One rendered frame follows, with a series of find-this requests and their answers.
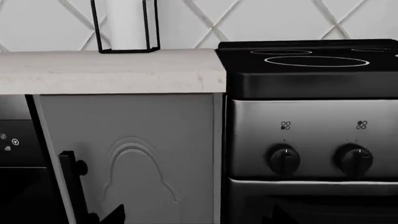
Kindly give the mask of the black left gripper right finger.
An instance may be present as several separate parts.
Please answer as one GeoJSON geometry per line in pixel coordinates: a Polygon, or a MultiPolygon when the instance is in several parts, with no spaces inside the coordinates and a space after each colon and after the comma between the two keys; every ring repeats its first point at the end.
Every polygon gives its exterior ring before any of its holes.
{"type": "Polygon", "coordinates": [[[270,217],[263,217],[262,224],[299,224],[298,221],[279,205],[274,205],[270,217]]]}

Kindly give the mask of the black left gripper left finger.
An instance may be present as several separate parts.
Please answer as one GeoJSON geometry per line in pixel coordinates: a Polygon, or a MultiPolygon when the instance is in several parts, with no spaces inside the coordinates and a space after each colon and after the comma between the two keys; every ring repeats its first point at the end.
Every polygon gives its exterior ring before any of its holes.
{"type": "Polygon", "coordinates": [[[126,214],[124,205],[119,205],[110,214],[103,218],[99,224],[125,224],[126,214]]]}

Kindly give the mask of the dark oven door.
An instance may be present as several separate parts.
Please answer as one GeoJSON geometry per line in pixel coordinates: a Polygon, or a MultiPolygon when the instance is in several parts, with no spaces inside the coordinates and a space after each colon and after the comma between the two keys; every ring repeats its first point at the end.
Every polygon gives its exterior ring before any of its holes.
{"type": "Polygon", "coordinates": [[[229,179],[221,224],[262,224],[279,205],[298,224],[398,224],[398,182],[229,179]]]}

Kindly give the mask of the black stove knob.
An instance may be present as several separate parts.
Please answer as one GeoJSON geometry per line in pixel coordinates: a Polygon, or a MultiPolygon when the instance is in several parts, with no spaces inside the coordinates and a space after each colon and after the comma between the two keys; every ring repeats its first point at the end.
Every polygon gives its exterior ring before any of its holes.
{"type": "Polygon", "coordinates": [[[337,147],[333,156],[334,165],[347,177],[362,177],[373,164],[373,155],[364,147],[346,143],[337,147]]]}
{"type": "Polygon", "coordinates": [[[301,161],[299,153],[286,143],[277,143],[269,147],[264,159],[271,171],[284,177],[293,175],[301,161]]]}

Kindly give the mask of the grey wood cabinet door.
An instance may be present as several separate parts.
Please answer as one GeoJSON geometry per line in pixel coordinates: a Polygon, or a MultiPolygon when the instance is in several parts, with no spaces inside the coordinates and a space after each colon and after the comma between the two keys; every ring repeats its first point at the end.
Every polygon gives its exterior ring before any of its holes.
{"type": "Polygon", "coordinates": [[[59,155],[73,151],[88,173],[89,212],[124,205],[125,224],[220,220],[219,93],[35,95],[69,224],[77,224],[59,155]]]}

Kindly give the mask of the black and steel stove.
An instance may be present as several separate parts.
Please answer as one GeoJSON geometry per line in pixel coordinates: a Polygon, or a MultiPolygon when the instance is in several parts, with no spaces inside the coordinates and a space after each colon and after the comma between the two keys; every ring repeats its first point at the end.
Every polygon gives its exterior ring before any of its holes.
{"type": "Polygon", "coordinates": [[[221,42],[216,54],[226,70],[221,205],[229,179],[398,182],[398,40],[221,42]],[[300,155],[291,176],[266,164],[277,143],[300,155]],[[346,143],[373,155],[362,177],[333,163],[346,143]]]}

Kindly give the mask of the light wooden countertop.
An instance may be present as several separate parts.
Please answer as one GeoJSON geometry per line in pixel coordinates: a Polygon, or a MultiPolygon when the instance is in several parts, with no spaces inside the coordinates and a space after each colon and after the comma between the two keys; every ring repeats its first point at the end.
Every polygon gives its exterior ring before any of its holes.
{"type": "Polygon", "coordinates": [[[0,95],[225,91],[226,71],[211,49],[148,54],[0,52],[0,95]]]}

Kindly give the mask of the white paper towel roll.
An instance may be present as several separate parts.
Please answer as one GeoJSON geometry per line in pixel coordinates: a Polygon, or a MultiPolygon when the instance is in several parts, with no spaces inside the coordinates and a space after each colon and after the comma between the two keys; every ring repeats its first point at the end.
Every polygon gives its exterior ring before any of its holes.
{"type": "Polygon", "coordinates": [[[106,0],[113,50],[147,48],[142,0],[106,0]]]}

